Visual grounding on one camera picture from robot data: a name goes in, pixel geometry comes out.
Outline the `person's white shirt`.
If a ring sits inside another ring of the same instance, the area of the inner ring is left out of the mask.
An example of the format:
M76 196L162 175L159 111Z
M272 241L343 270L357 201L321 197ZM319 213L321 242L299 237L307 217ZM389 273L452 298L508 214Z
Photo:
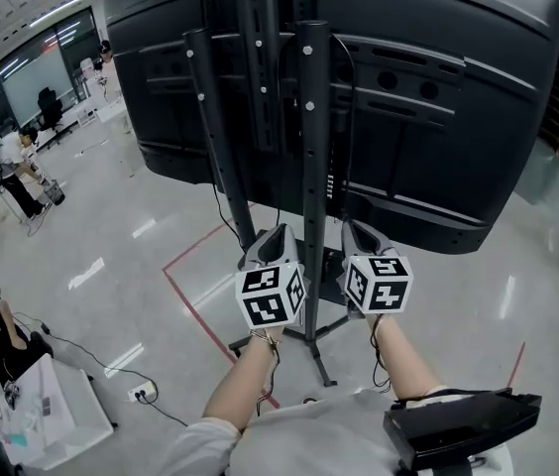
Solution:
M244 431L206 417L187 427L158 476L394 476L400 456L374 390L266 413Z

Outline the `dark glass partition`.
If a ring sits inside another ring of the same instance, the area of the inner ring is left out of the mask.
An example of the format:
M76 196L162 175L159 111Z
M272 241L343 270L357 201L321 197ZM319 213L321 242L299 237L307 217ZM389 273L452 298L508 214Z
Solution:
M20 127L40 130L39 92L48 87L63 114L88 96L81 63L99 58L99 34L86 8L46 28L0 60L0 136Z

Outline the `white power strip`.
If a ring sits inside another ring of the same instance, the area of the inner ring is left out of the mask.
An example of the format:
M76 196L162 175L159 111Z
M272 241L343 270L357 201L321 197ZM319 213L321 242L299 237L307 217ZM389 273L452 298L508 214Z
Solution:
M127 392L131 402L151 404L158 398L158 390L151 381L147 381Z

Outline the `black office chair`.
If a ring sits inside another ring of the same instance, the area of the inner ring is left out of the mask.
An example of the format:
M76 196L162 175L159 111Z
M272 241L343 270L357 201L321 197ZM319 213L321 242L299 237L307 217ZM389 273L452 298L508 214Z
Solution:
M63 127L61 123L63 111L62 103L57 98L56 92L48 87L43 88L39 92L38 106L42 117L42 123L36 141L36 146L39 148L61 132Z

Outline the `white table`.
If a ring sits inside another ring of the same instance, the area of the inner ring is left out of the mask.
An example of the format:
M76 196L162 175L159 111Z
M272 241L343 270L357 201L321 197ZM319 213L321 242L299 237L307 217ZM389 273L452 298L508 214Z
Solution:
M126 106L116 77L100 76L97 85L102 93L102 102L97 108L97 116L102 123L105 123L122 114Z

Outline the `black television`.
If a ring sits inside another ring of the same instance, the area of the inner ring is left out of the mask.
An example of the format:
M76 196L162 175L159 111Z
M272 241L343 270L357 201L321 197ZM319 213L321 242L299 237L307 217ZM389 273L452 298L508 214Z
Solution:
M559 0L310 0L332 52L331 140L346 194L326 216L441 254L477 251L533 148L559 53ZM278 0L280 38L292 0ZM293 49L282 56L287 153L258 148L236 0L104 0L116 69L148 169L219 184L186 32L212 35L226 134L247 200L302 215Z

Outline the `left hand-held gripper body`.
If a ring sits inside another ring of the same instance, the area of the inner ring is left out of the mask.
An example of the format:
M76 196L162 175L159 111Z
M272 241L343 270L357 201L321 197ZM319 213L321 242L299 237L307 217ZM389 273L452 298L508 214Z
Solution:
M294 323L306 298L306 286L297 262L239 272L236 300L250 329Z

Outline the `black metal TV stand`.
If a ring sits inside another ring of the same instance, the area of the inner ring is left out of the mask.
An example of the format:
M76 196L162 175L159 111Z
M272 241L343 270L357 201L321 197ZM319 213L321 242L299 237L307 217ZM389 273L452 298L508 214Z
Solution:
M253 135L262 151L287 153L286 122L281 85L282 56L288 49L295 54L297 94L302 148L301 186L304 228L303 251L305 276L311 289L305 301L304 330L288 331L310 350L324 387L335 386L321 360L319 338L346 323L345 318L319 327L318 304L325 258L330 251L324 245L326 207L329 198L346 194L350 178L335 179L332 140L330 69L332 52L350 53L328 22L310 17L310 0L292 0L294 21L291 37L280 38L278 0L236 0L239 33L244 45L246 79L249 86L250 117ZM235 150L226 134L224 104L219 91L212 35L208 28L188 31L183 36L189 59L199 110L207 138L207 147L217 169L214 183L222 184L237 227L236 233L245 250L253 246L254 227L246 198L243 177Z

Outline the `person's right forearm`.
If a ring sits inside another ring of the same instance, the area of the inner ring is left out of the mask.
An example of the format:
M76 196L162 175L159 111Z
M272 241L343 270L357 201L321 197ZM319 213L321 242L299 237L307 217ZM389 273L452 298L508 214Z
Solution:
M404 332L389 314L368 314L379 361L388 373L391 387L399 400L424 397L443 384L420 357Z

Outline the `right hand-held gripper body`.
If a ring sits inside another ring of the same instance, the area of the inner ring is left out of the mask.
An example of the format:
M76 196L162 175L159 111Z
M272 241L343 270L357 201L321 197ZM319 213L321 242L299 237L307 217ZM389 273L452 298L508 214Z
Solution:
M403 312L414 275L404 256L350 256L338 279L349 319Z

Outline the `black chest-mounted device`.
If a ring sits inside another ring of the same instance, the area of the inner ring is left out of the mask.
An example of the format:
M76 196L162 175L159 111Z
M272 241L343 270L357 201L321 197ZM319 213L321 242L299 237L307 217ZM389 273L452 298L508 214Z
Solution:
M507 443L537 424L542 398L442 389L397 401L383 427L398 456L394 476L514 476Z

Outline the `person's left forearm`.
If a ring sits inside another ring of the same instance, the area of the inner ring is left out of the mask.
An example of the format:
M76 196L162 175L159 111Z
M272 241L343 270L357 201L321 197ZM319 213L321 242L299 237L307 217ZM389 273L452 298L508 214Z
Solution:
M203 418L224 420L244 431L275 361L269 340L278 343L283 331L283 326L277 326L251 336L242 355L212 393Z

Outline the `black mesh trash bin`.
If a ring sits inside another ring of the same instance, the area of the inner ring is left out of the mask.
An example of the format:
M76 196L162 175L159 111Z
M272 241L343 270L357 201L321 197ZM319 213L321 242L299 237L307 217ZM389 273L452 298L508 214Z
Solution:
M43 190L47 198L53 205L61 205L65 200L65 194L56 180L45 179Z

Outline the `white low cabinet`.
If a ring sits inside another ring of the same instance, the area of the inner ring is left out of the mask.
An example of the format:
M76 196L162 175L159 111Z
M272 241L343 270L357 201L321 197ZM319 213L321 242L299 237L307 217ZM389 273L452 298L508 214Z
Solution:
M0 396L0 442L11 464L52 470L114 432L86 373L46 354Z

